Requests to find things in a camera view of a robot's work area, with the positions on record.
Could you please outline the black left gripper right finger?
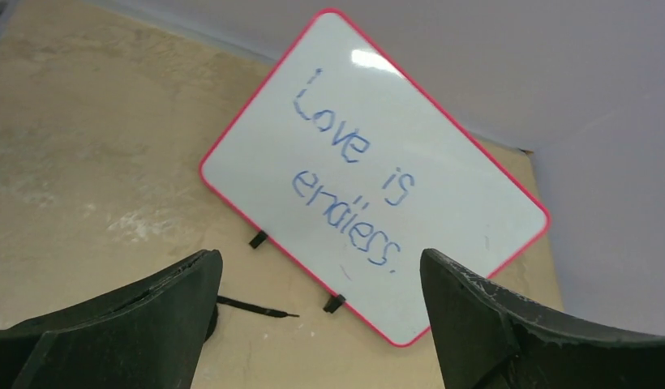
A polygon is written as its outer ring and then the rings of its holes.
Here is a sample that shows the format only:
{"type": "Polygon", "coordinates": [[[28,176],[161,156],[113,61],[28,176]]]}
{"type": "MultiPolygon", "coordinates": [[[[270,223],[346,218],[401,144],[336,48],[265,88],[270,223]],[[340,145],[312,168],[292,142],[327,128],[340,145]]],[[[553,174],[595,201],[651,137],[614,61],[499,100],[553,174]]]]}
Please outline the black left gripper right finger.
{"type": "Polygon", "coordinates": [[[553,310],[435,249],[420,276],[447,388],[665,388],[665,336],[553,310]]]}

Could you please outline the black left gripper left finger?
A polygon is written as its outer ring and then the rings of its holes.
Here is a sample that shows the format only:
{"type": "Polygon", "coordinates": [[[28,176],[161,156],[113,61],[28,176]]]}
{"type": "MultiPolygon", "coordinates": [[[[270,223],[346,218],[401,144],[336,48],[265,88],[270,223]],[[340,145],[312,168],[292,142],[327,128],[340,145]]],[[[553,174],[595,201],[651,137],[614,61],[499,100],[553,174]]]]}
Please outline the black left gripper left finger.
{"type": "Polygon", "coordinates": [[[188,388],[217,326],[223,260],[150,276],[0,330],[0,388],[188,388]]]}

